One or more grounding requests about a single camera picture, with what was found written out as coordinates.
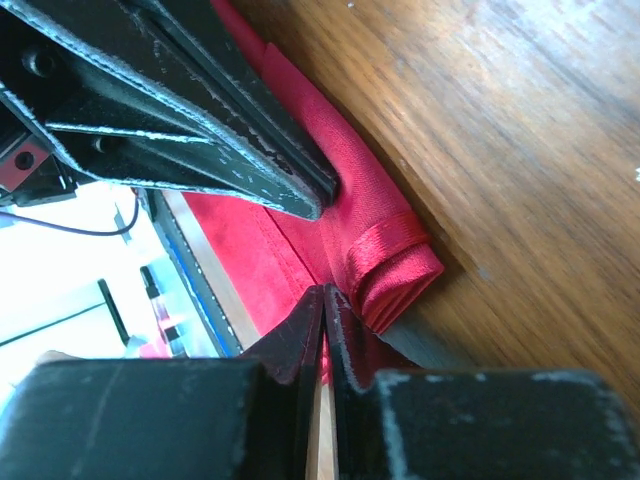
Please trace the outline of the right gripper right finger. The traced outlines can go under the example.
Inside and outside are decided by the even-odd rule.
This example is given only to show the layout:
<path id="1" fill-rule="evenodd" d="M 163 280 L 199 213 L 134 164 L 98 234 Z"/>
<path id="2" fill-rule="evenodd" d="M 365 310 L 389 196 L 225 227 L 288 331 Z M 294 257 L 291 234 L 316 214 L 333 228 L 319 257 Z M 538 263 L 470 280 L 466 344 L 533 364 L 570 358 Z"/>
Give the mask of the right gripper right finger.
<path id="1" fill-rule="evenodd" d="M 423 368 L 324 290 L 342 479 L 635 479 L 619 395 L 580 369 Z"/>

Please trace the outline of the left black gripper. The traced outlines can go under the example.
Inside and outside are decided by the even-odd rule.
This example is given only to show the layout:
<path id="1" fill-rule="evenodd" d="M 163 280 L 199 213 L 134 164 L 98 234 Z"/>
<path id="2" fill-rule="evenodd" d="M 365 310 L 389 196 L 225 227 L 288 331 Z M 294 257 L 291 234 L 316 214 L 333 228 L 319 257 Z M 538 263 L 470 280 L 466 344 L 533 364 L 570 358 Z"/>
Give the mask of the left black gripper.
<path id="1" fill-rule="evenodd" d="M 112 182 L 241 198 L 307 220 L 228 125 L 233 109 L 141 1 L 1 5 L 1 206 Z"/>

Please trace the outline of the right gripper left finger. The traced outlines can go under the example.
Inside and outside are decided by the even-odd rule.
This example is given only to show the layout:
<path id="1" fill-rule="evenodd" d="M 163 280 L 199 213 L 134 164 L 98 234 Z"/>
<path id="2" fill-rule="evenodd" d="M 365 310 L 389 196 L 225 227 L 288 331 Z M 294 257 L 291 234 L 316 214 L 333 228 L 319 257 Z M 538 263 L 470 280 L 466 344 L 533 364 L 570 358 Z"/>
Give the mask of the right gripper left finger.
<path id="1" fill-rule="evenodd" d="M 234 358 L 64 360 L 1 416 L 5 479 L 313 479 L 324 290 Z"/>

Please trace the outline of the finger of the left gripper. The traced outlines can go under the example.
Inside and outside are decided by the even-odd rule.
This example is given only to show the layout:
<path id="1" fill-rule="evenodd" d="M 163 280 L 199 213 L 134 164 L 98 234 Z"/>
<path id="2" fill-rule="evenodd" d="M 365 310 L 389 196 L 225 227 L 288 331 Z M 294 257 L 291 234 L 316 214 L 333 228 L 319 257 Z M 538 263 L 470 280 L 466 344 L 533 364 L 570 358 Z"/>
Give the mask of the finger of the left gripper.
<path id="1" fill-rule="evenodd" d="M 288 194 L 332 203 L 339 177 L 326 155 L 266 85 L 267 44 L 228 1 L 141 1 L 156 28 L 213 81 L 229 127 L 258 154 L 254 165 Z"/>

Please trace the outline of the red cloth napkin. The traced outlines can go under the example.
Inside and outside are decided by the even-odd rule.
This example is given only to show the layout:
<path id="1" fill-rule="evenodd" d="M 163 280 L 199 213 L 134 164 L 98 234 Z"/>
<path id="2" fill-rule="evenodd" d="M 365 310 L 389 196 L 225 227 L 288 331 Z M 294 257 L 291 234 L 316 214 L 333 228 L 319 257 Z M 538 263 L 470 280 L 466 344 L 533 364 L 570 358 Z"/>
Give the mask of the red cloth napkin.
<path id="1" fill-rule="evenodd" d="M 311 286 L 332 284 L 364 324 L 386 331 L 443 272 L 418 216 L 329 100 L 227 1 L 221 18 L 244 58 L 310 134 L 339 176 L 339 192 L 309 222 L 230 196 L 186 202 L 260 335 Z"/>

